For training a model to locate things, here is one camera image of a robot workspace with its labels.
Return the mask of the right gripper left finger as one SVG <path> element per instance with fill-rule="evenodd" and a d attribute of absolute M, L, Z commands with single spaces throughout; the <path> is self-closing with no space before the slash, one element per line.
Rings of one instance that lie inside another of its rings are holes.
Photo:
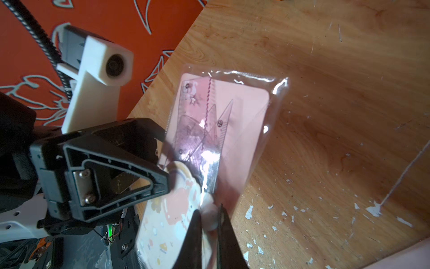
<path fill-rule="evenodd" d="M 174 269 L 202 269 L 202 218 L 195 210 Z"/>

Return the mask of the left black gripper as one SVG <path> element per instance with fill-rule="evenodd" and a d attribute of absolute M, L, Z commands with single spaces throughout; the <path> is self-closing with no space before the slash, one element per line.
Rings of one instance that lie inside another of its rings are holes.
<path fill-rule="evenodd" d="M 115 223 L 122 211 L 166 195 L 158 166 L 164 129 L 148 118 L 128 119 L 35 140 L 29 154 L 47 202 L 38 226 L 47 232 L 87 232 Z"/>

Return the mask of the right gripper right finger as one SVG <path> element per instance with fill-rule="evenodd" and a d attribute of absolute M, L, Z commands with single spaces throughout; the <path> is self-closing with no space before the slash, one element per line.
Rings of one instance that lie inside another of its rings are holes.
<path fill-rule="evenodd" d="M 241 252 L 227 210 L 221 204 L 218 208 L 217 268 L 248 269 Z"/>

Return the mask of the pink tinted triangle ruler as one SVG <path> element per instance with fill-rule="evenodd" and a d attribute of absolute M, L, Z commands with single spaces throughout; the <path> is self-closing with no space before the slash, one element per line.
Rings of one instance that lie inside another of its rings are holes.
<path fill-rule="evenodd" d="M 203 192 L 213 194 L 217 188 L 221 154 L 233 103 L 231 100 L 220 116 L 217 115 L 217 106 L 212 105 L 204 119 L 203 133 L 198 136 L 197 145 L 187 159 Z"/>

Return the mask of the pink tinted protractor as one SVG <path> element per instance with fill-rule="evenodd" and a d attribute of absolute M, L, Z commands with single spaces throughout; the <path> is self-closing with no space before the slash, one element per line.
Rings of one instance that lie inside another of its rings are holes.
<path fill-rule="evenodd" d="M 205 150 L 217 151 L 215 119 L 209 116 L 200 121 L 191 116 L 180 117 L 175 135 L 175 157 L 180 161 L 191 161 L 194 154 Z"/>

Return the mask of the pink tinted straight ruler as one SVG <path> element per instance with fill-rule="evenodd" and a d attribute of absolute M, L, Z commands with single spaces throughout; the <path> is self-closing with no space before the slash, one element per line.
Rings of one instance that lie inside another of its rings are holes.
<path fill-rule="evenodd" d="M 213 92 L 209 77 L 185 80 L 179 89 L 176 118 L 170 122 L 163 154 L 170 161 L 181 161 L 190 170 L 201 168 L 202 154 L 214 147 Z"/>

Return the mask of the pink banknote bundle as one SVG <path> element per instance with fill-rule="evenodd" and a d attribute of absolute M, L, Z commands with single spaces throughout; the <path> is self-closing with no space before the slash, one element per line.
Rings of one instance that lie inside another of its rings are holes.
<path fill-rule="evenodd" d="M 143 269 L 247 269 L 231 217 L 271 135 L 288 77 L 186 65 L 157 166 L 170 192 L 148 201 Z"/>

